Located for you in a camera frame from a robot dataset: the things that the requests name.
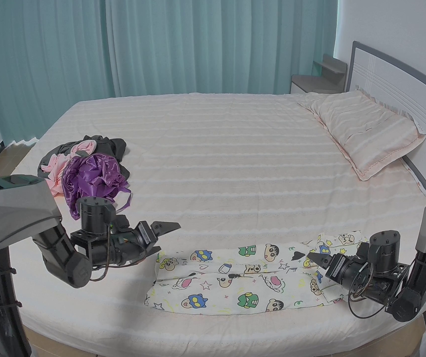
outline cartoon print shirt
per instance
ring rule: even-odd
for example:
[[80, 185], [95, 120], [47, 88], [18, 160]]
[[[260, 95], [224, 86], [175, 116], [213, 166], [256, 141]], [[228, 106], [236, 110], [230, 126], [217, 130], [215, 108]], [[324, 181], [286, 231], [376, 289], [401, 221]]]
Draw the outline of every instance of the cartoon print shirt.
[[186, 314], [233, 315], [327, 306], [347, 292], [326, 278], [307, 253], [354, 255], [359, 232], [319, 234], [309, 242], [236, 249], [161, 251], [145, 305]]

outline fitted sheet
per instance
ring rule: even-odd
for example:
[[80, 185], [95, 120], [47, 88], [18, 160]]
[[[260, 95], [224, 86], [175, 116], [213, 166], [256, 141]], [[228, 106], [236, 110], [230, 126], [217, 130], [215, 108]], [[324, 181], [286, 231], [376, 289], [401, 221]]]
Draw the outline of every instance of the fitted sheet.
[[[318, 233], [387, 229], [401, 233], [411, 263], [426, 198], [399, 160], [359, 181], [322, 125], [297, 104], [302, 95], [180, 94], [80, 102], [39, 140], [14, 173], [36, 174], [55, 146], [87, 135], [123, 138], [131, 206], [140, 220], [176, 221], [169, 250], [307, 241]], [[68, 233], [80, 223], [56, 202]], [[346, 303], [236, 316], [191, 316], [144, 305], [155, 257], [111, 269], [73, 289], [47, 272], [27, 239], [11, 248], [25, 325], [107, 357], [321, 356], [356, 348], [403, 326], [380, 313], [353, 317]], [[357, 303], [366, 314], [377, 306]]]

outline floor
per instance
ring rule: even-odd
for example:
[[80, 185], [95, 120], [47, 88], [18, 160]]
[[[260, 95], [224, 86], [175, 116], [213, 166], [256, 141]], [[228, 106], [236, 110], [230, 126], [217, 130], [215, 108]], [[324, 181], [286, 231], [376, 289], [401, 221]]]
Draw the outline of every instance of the floor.
[[[10, 175], [31, 147], [19, 144], [4, 149], [0, 153], [0, 176]], [[350, 352], [333, 354], [329, 357], [406, 357], [418, 345], [424, 331], [423, 316], [420, 316], [405, 327], [360, 348]], [[60, 344], [28, 328], [26, 328], [26, 334], [31, 345], [36, 347], [39, 357], [96, 357], [92, 353]]]

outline striped pillow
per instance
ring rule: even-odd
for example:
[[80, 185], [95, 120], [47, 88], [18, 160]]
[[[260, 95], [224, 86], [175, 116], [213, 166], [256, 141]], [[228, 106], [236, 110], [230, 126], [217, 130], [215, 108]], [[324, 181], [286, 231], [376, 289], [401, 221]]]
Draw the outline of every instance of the striped pillow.
[[410, 114], [377, 103], [361, 90], [309, 93], [298, 103], [322, 123], [362, 181], [415, 149], [425, 138]]

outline purple strap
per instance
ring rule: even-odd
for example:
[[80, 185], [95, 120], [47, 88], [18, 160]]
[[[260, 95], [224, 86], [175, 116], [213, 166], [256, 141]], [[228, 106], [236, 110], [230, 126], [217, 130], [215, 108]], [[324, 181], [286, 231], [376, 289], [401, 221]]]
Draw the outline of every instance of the purple strap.
[[74, 219], [80, 217], [76, 202], [81, 197], [103, 197], [114, 202], [115, 196], [122, 191], [130, 195], [126, 204], [117, 211], [128, 208], [132, 192], [127, 185], [128, 182], [121, 175], [117, 160], [103, 153], [96, 153], [85, 158], [73, 157], [62, 174], [62, 190]]

